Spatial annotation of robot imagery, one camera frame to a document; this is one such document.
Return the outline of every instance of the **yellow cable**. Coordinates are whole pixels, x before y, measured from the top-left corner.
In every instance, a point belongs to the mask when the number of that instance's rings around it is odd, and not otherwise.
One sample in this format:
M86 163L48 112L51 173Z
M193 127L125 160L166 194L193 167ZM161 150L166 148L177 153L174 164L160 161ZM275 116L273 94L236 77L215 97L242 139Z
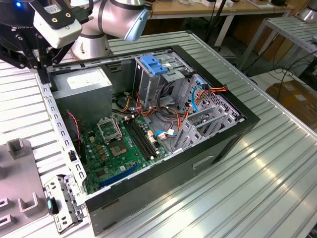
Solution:
M120 110L120 112L125 112L128 109L129 101L130 101L130 97L128 97L127 104L125 105L125 107L123 109Z

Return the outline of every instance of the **side panel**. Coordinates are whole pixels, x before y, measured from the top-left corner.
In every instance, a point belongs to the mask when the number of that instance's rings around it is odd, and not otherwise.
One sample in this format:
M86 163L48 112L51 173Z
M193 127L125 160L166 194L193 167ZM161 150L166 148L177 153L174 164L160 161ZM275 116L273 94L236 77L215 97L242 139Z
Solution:
M94 234L98 235L107 230L112 225L197 176L200 172L212 166L216 161L220 161L239 139L252 128L253 127L250 127L240 134L235 134L225 139L199 155L192 157L147 183L118 197L105 206L90 212L89 216Z

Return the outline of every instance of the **expansion slot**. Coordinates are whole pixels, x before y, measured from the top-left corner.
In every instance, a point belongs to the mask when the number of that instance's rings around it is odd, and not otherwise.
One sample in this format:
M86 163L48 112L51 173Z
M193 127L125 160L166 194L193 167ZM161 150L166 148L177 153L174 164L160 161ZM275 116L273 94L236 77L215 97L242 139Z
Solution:
M135 166L129 168L128 170L122 172L122 173L119 173L118 175L115 175L113 176L112 178L109 178L109 179L106 179L105 181L103 182L100 182L99 183L99 187L104 187L104 186L107 186L109 184L112 184L124 177L127 177L128 175L132 174L134 172L134 169L138 166L138 164L136 164Z
M149 142L147 137L142 133L141 129L137 125L137 123L134 120L131 121L125 121L124 123L125 128L131 135L134 143L137 145L139 150L141 151L143 157L146 160L153 159L157 154L152 146L152 144Z

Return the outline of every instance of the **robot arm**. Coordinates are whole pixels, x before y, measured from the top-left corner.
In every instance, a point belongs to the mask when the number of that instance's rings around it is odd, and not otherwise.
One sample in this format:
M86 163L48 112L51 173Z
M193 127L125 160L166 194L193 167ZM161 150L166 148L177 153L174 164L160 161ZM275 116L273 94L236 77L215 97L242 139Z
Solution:
M139 39L148 11L144 0L100 0L95 3L92 17L82 25L83 30L72 47L73 55L81 60L110 54L105 33L129 41Z
M311 0L307 7L298 14L298 18L307 23L317 22L317 0Z
M0 60L17 68L33 68L43 83L49 83L46 68L59 63L74 41L88 31L127 40L140 37L147 19L144 2L100 0L94 10L93 0L83 3L89 7L69 8L64 0L56 0L56 4L51 0L1 0Z

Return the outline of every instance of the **open computer tower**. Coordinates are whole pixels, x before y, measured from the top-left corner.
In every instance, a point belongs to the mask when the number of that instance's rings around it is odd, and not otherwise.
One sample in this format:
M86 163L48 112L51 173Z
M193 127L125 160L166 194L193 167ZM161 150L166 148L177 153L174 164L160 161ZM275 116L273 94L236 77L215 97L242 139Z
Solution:
M60 234L85 211L100 234L217 163L259 121L179 46L49 76L40 89L70 170L45 184Z

